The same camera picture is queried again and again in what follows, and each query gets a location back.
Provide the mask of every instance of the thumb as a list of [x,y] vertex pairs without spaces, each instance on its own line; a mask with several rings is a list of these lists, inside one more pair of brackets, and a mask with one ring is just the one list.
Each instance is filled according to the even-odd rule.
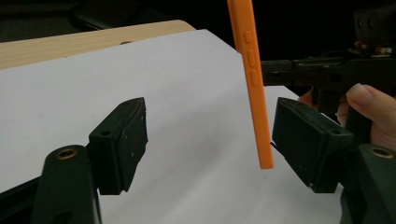
[[368,85],[356,84],[347,93],[350,106],[396,138],[396,99]]

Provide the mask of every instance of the orange stick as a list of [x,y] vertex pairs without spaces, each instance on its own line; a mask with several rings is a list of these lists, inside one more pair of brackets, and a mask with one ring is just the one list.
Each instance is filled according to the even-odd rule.
[[262,169],[274,168],[262,65],[251,0],[227,0],[236,51],[242,54],[256,145]]

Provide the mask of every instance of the white paper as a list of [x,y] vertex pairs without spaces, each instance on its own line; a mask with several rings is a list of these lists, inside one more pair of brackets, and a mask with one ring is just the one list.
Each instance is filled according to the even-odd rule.
[[[265,91],[272,124],[277,97],[296,96]],[[339,223],[340,189],[313,193],[275,150],[260,169],[241,55],[206,30],[0,70],[0,190],[137,97],[147,151],[129,192],[100,196],[104,223]]]

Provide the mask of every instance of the wooden table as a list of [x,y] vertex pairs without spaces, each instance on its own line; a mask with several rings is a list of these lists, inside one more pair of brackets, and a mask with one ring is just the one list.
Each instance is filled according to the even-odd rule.
[[57,35],[0,44],[0,69],[104,49],[122,42],[195,30],[184,21],[162,21],[115,29]]

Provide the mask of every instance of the human hand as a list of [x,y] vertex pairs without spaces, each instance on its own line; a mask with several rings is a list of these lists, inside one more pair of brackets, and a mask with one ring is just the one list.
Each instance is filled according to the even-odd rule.
[[[300,102],[312,105],[311,91],[300,97]],[[356,84],[341,97],[335,114],[341,126],[345,126],[347,112],[352,106],[370,119],[371,143],[396,150],[396,99],[368,85]]]

